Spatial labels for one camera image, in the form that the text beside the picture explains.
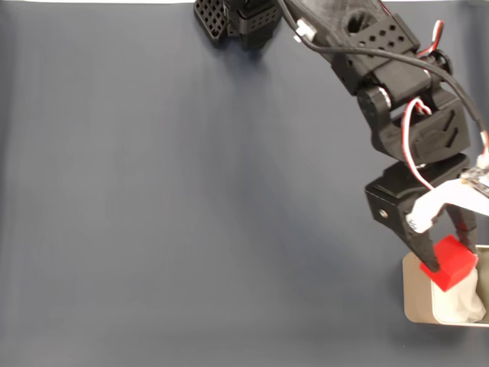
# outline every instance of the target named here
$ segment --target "mounting hole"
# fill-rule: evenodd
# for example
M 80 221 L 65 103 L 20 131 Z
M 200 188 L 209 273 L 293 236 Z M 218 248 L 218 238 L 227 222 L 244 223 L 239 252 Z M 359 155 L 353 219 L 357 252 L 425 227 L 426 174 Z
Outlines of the mounting hole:
M 374 22 L 375 18 L 372 14 L 365 11 L 357 11 L 349 16 L 346 24 L 346 31 L 349 34 L 357 34 L 358 32 L 371 26 Z

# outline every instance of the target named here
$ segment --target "wire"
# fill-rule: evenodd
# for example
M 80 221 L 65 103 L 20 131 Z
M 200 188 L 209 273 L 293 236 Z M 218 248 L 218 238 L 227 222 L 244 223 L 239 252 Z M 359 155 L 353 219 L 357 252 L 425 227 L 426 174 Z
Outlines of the wire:
M 426 186 L 429 190 L 433 190 L 433 186 L 421 176 L 416 167 L 416 163 L 414 163 L 413 156 L 411 155 L 410 150 L 410 126 L 411 126 L 411 115 L 413 114 L 414 108 L 418 108 L 422 111 L 423 114 L 431 115 L 431 109 L 424 104 L 424 102 L 416 97 L 411 102 L 407 104 L 406 109 L 404 110 L 403 121 L 402 121 L 402 139 L 403 139 L 403 153 L 406 158 L 407 167 L 413 173 L 414 177 L 418 179 L 418 181 Z
M 381 4 L 381 7 L 383 10 L 385 10 L 386 13 L 388 13 L 389 15 L 392 15 L 390 13 L 390 10 L 387 8 L 387 6 L 385 6 L 384 2 L 382 2 L 382 0 L 379 0 L 380 4 Z
M 482 132 L 481 137 L 482 137 L 482 142 L 484 143 L 484 152 L 482 153 L 482 155 L 488 155 L 489 154 L 489 136 L 487 135 L 487 132 Z
M 296 29 L 296 21 L 293 19 L 292 14 L 285 3 L 285 0 L 276 0 L 277 4 L 280 6 L 280 9 L 283 13 L 283 18 L 286 23 L 293 29 Z M 455 92 L 455 94 L 460 98 L 461 102 L 467 109 L 468 114 L 472 117 L 474 122 L 478 125 L 479 130 L 482 134 L 487 135 L 487 129 L 484 124 L 484 120 L 482 119 L 481 113 L 478 111 L 474 102 L 470 98 L 470 96 L 465 92 L 465 90 L 460 86 L 458 81 L 449 73 L 444 71 L 443 69 L 427 63 L 426 61 L 419 60 L 416 57 L 407 56 L 404 54 L 395 54 L 394 52 L 385 51 L 385 50 L 377 50 L 377 49 L 369 49 L 364 47 L 323 47 L 317 44 L 314 44 L 312 41 L 307 39 L 306 37 L 299 36 L 300 40 L 308 47 L 310 50 L 313 50 L 319 54 L 359 54 L 359 55 L 369 55 L 376 57 L 383 57 L 389 60 L 400 61 L 401 63 L 406 63 L 408 65 L 412 65 L 414 67 L 419 67 L 420 69 L 424 69 L 429 71 L 430 73 L 437 75 L 442 81 L 446 82 Z
M 443 21 L 436 21 L 435 27 L 433 28 L 433 36 L 431 40 L 431 45 L 423 51 L 420 51 L 417 54 L 417 57 L 422 57 L 425 55 L 429 55 L 434 50 L 438 48 L 440 40 L 442 39 L 443 28 L 445 27 L 445 23 Z

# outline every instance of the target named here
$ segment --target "white wire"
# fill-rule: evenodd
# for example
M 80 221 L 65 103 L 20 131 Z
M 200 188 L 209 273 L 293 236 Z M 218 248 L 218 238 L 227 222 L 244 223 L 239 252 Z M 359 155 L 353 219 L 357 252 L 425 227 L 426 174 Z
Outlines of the white wire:
M 437 41 L 438 38 L 438 31 L 440 26 L 442 25 L 442 21 L 436 21 L 435 27 L 433 28 L 433 37 L 431 39 L 431 42 L 434 44 Z
M 484 145 L 484 151 L 483 151 L 482 155 L 488 155 L 489 154 L 489 141 L 487 140 L 487 132 L 482 132 L 481 137 L 482 137 L 482 143 Z
M 411 102 L 407 104 L 406 110 L 404 111 L 404 116 L 403 116 L 403 124 L 402 124 L 402 129 L 403 129 L 403 152 L 404 152 L 404 157 L 406 158 L 407 165 L 411 172 L 413 173 L 414 177 L 424 186 L 426 186 L 428 189 L 433 190 L 433 186 L 421 176 L 419 173 L 416 164 L 414 163 L 413 156 L 411 155 L 411 150 L 410 150 L 410 125 L 411 125 L 411 115 L 413 114 L 413 109 L 415 106 L 420 106 L 420 108 L 424 111 L 424 113 L 431 115 L 432 111 L 429 109 L 428 106 L 426 106 L 423 101 L 419 98 L 416 97 L 413 99 Z

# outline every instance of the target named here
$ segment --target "white connector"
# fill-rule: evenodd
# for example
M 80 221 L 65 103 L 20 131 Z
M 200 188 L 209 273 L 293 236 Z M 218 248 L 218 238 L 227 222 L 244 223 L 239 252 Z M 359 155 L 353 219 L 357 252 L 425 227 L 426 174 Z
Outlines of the white connector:
M 318 31 L 308 21 L 306 21 L 304 18 L 301 18 L 297 21 L 296 33 L 297 35 L 295 35 L 293 39 L 297 42 L 302 42 L 300 40 L 300 37 L 305 37 L 309 41 L 313 41 Z
M 413 210 L 406 216 L 411 229 L 424 233 L 433 226 L 445 204 L 452 204 L 489 216 L 489 198 L 479 193 L 462 179 L 450 180 L 428 191 L 414 203 Z

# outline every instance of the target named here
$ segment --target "white cloth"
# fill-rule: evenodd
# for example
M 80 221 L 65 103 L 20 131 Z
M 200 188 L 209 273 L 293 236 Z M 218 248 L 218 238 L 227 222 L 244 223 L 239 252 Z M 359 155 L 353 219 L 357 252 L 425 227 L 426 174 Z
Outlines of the white cloth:
M 464 280 L 448 291 L 433 283 L 433 312 L 443 323 L 477 323 L 486 309 L 476 293 L 478 271 L 474 269 Z

